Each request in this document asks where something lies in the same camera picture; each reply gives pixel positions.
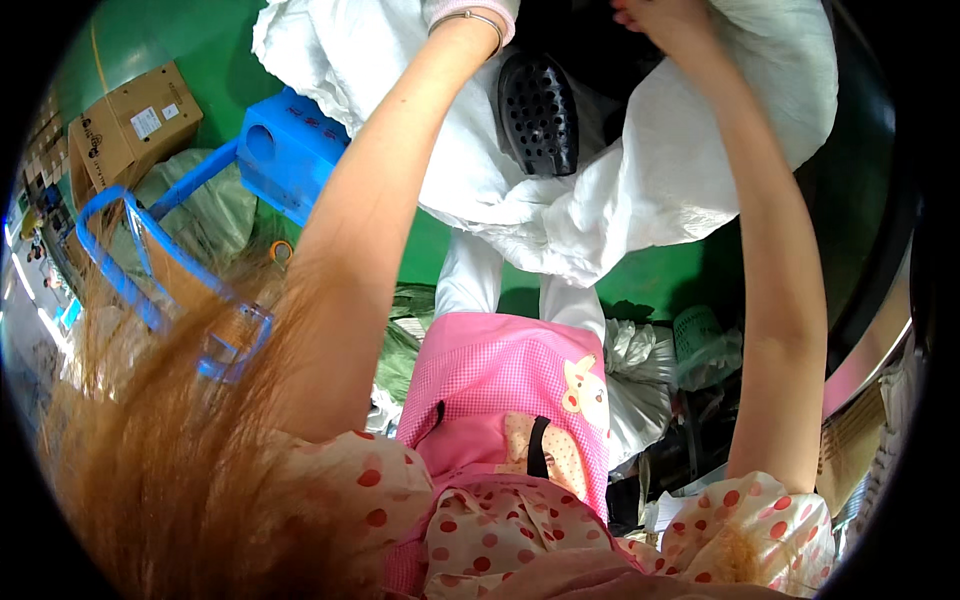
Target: white trousers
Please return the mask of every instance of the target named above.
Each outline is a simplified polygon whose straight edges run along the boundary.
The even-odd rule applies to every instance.
[[[436,316],[495,313],[500,302],[503,256],[468,231],[454,229],[437,282]],[[558,276],[540,276],[540,318],[592,331],[603,344],[606,322],[593,287],[576,288]]]

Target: green plastic basket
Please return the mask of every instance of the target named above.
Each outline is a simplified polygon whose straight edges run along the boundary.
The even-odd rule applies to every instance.
[[[693,392],[723,381],[743,365],[743,336],[724,333],[709,306],[691,306],[673,322],[677,383]]]

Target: polka dot sleeve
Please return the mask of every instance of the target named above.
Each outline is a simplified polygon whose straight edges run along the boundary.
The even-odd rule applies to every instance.
[[[753,576],[754,583],[800,596],[813,595],[834,556],[824,499],[788,494],[759,471],[690,498],[663,534],[661,550],[658,575],[713,583]]]
[[[317,477],[342,497],[342,522],[361,546],[389,546],[430,506],[433,485],[422,458],[400,442],[349,431],[324,444],[295,441],[288,468]]]

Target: black strap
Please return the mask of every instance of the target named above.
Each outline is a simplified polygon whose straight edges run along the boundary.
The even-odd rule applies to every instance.
[[[414,444],[414,449],[415,449],[415,450],[417,449],[417,446],[420,445],[420,442],[423,441],[423,438],[426,438],[428,435],[430,435],[431,433],[433,433],[433,430],[436,429],[437,427],[439,427],[439,426],[440,426],[440,423],[444,422],[444,413],[445,413],[445,412],[446,412],[446,404],[444,404],[444,401],[441,400],[441,401],[437,402],[437,422],[435,422],[435,423],[433,424],[433,427],[430,427],[430,431],[427,431],[426,434],[424,434],[422,438],[420,438],[419,440],[417,440],[417,442]]]
[[[537,417],[533,429],[530,430],[530,448],[527,451],[527,474],[531,477],[549,479],[546,470],[546,456],[543,454],[543,432],[550,424],[547,417]]]

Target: pink sleeve cuff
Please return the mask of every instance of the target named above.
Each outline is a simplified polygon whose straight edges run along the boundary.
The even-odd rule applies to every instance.
[[[503,17],[507,31],[503,33],[503,45],[506,46],[516,33],[516,14],[520,3],[517,0],[427,0],[423,3],[423,18],[427,28],[433,27],[441,18],[466,9],[487,9]]]

